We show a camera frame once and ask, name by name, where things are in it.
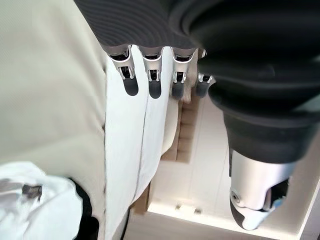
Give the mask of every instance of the robotic arm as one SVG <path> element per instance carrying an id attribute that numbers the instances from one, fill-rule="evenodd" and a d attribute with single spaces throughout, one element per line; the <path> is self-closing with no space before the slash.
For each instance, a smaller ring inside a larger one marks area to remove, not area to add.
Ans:
<path id="1" fill-rule="evenodd" d="M 230 208 L 254 230 L 286 198 L 290 176 L 320 122 L 320 2 L 314 0 L 74 0 L 138 93 L 138 45 L 149 93 L 161 95 L 162 48 L 173 56 L 172 95 L 183 96 L 195 49 L 196 93 L 223 111 L 230 148 Z"/>

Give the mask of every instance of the folded white fabric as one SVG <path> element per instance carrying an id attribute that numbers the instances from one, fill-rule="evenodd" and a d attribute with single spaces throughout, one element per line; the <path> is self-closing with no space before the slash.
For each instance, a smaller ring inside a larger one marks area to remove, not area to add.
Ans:
<path id="1" fill-rule="evenodd" d="M 82 200 L 69 179 L 31 162 L 0 165 L 1 240 L 71 240 L 81 216 Z"/>

